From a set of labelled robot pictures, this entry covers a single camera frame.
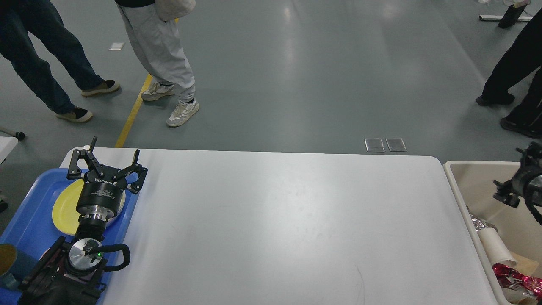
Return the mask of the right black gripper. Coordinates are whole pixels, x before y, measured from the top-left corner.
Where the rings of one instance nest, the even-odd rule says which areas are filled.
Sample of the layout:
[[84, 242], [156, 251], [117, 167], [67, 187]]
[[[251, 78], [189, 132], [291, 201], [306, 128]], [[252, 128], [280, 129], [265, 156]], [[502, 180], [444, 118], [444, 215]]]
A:
[[496, 186], [493, 197], [513, 208], [519, 206], [520, 196], [526, 202], [541, 207], [542, 145], [531, 141], [527, 147], [517, 147], [515, 150], [521, 153], [520, 167], [512, 180], [493, 181]]

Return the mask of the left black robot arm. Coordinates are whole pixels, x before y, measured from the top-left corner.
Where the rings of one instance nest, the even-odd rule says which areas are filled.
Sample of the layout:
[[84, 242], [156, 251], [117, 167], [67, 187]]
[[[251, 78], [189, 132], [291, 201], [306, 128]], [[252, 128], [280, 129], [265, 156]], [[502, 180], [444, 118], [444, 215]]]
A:
[[88, 149], [73, 151], [66, 174], [68, 180], [83, 181], [74, 237], [59, 237], [25, 276], [19, 305], [95, 305], [107, 286], [101, 281], [103, 274], [130, 263], [129, 247], [104, 244], [104, 233], [125, 206], [122, 196], [126, 191], [137, 195], [148, 170], [138, 162], [140, 150], [123, 169], [101, 164], [93, 153], [96, 141], [93, 137]]

